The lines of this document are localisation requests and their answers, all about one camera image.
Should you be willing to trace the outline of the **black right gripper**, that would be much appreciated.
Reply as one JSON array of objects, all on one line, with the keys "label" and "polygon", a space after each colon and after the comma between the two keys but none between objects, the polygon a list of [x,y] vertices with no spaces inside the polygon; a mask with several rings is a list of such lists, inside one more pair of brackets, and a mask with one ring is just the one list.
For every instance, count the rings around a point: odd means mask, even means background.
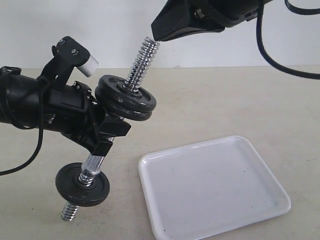
[{"label": "black right gripper", "polygon": [[[198,16],[217,24],[196,24],[194,7]],[[154,40],[167,42],[190,35],[220,33],[224,27],[221,0],[168,0],[151,23],[151,32]]]}]

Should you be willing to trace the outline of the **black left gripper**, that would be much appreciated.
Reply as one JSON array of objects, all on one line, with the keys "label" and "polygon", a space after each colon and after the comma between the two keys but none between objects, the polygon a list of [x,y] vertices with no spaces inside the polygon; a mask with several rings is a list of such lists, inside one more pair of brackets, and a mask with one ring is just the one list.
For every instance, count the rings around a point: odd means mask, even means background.
[{"label": "black left gripper", "polygon": [[105,117],[105,110],[92,96],[90,87],[79,81],[65,85],[61,91],[47,83],[37,91],[37,97],[38,145],[48,130],[82,145],[93,156],[105,157],[114,137],[126,136],[132,127],[120,118]]}]

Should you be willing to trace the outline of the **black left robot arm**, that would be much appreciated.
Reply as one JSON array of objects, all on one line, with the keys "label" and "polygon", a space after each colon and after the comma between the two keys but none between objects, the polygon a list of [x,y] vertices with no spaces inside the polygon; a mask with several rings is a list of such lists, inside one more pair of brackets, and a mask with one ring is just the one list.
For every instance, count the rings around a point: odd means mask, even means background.
[{"label": "black left robot arm", "polygon": [[15,127],[39,128],[61,133],[87,149],[105,157],[113,143],[124,137],[131,125],[109,113],[79,81],[54,89],[45,76],[21,74],[20,69],[4,69],[0,76],[0,121]]}]

